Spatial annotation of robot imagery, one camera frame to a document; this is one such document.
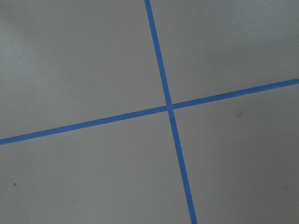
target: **blue line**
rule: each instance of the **blue line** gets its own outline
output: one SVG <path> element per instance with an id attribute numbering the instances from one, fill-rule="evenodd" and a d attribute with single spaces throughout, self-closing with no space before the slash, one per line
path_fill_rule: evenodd
<path id="1" fill-rule="evenodd" d="M 195 209 L 194 209 L 194 205 L 193 205 L 190 185 L 189 185 L 187 171 L 186 171 L 186 167 L 185 167 L 185 161 L 184 161 L 182 147 L 181 147 L 181 143 L 180 143 L 180 139 L 179 139 L 179 135 L 178 135 L 178 127 L 177 127 L 177 123 L 176 123 L 176 119 L 175 119 L 175 115 L 174 115 L 174 111 L 173 111 L 173 107 L 172 107 L 170 91 L 169 91 L 165 68 L 164 68 L 163 59 L 162 59 L 162 53 L 160 50 L 159 40 L 158 40 L 158 36 L 157 36 L 154 16 L 153 16 L 153 12 L 152 12 L 151 5 L 150 5 L 150 0 L 144 0 L 144 2 L 145 2 L 146 11 L 148 14 L 149 27 L 150 27 L 154 47 L 155 47 L 158 67 L 159 67 L 159 71 L 160 71 L 160 77 L 161 77 L 161 81 L 162 81 L 165 101 L 166 101 L 166 105 L 167 105 L 167 111 L 168 111 L 169 120 L 170 120 L 170 124 L 171 124 L 173 140 L 174 140 L 174 144 L 175 144 L 175 148 L 176 148 L 176 152 L 177 152 L 178 164 L 179 164 L 179 168 L 181 171 L 181 176 L 182 176 L 183 186 L 184 186 L 184 190 L 185 190 L 187 205 L 188 205 L 188 209 L 189 209 L 190 219 L 191 219 L 192 224 L 197 224 L 197 219 L 196 219 Z"/>
<path id="2" fill-rule="evenodd" d="M 14 136 L 14 137 L 6 138 L 6 139 L 1 139 L 0 145 L 34 139 L 34 138 L 39 138 L 39 137 L 52 135 L 52 134 L 69 132 L 69 131 L 78 130 L 81 128 L 107 124 L 107 123 L 111 123 L 111 122 L 115 122 L 115 121 L 141 117 L 141 116 L 150 115 L 150 114 L 154 114 L 154 113 L 160 113 L 160 112 L 164 112 L 164 111 L 167 111 L 167 107 L 160 106 L 160 107 L 155 107 L 155 108 L 146 109 L 146 110 L 142 110 L 142 111 L 136 111 L 136 112 L 132 112 L 132 113 L 116 115 L 116 116 L 112 116 L 112 117 L 108 117 L 108 118 L 86 121 L 86 122 L 82 122 L 82 123 L 78 123 L 78 124 L 74 124 L 74 125 L 67 125 L 67 126 L 52 128 L 52 129 L 48 129 L 48 130 L 44 130 L 44 131 L 23 134 L 23 135 Z"/>
<path id="3" fill-rule="evenodd" d="M 261 86 L 257 86 L 257 87 L 253 87 L 253 88 L 244 89 L 244 90 L 238 90 L 238 91 L 223 93 L 223 94 L 219 94 L 219 95 L 215 95 L 215 96 L 189 100 L 189 101 L 173 104 L 173 109 L 179 109 L 179 108 L 183 108 L 183 107 L 187 107 L 187 106 L 194 106 L 194 105 L 199 105 L 199 104 L 206 104 L 206 103 L 210 103 L 213 101 L 218 101 L 218 100 L 228 99 L 228 98 L 233 98 L 233 97 L 239 97 L 239 96 L 248 95 L 248 94 L 252 94 L 252 93 L 256 93 L 256 92 L 262 92 L 262 91 L 277 89 L 277 88 L 286 87 L 289 85 L 296 85 L 296 84 L 299 84 L 299 79 L 297 79 L 297 78 L 279 82 L 279 83 L 261 85 Z"/>

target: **dark spot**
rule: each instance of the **dark spot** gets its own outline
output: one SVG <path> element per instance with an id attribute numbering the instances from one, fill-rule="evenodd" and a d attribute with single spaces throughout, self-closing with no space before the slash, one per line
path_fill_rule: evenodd
<path id="1" fill-rule="evenodd" d="M 241 117 L 243 117 L 243 112 L 242 112 L 241 110 L 237 110 L 237 111 L 235 112 L 235 116 L 236 116 L 237 118 L 241 118 Z"/>

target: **gray floor tile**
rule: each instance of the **gray floor tile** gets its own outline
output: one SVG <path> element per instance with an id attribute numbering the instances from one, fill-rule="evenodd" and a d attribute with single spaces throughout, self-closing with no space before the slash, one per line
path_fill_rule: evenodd
<path id="1" fill-rule="evenodd" d="M 2 224 L 190 223 L 165 112 L 3 145 L 0 179 Z"/>
<path id="2" fill-rule="evenodd" d="M 299 87 L 175 111 L 201 224 L 299 220 Z"/>
<path id="3" fill-rule="evenodd" d="M 299 1 L 151 2 L 173 102 L 299 77 Z"/>
<path id="4" fill-rule="evenodd" d="M 165 104 L 143 1 L 0 1 L 0 139 Z"/>

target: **speck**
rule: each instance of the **speck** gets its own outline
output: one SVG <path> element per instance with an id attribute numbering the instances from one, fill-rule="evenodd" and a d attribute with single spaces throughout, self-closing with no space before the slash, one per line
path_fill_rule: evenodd
<path id="1" fill-rule="evenodd" d="M 240 111 L 240 110 L 237 110 L 236 113 L 235 113 L 235 116 L 236 116 L 237 118 L 241 118 L 241 117 L 243 117 L 243 112 Z"/>

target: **floor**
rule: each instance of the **floor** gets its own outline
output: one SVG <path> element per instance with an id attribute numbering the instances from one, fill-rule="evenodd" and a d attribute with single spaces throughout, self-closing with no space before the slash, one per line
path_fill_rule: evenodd
<path id="1" fill-rule="evenodd" d="M 298 11 L 0 0 L 0 223 L 297 223 Z"/>

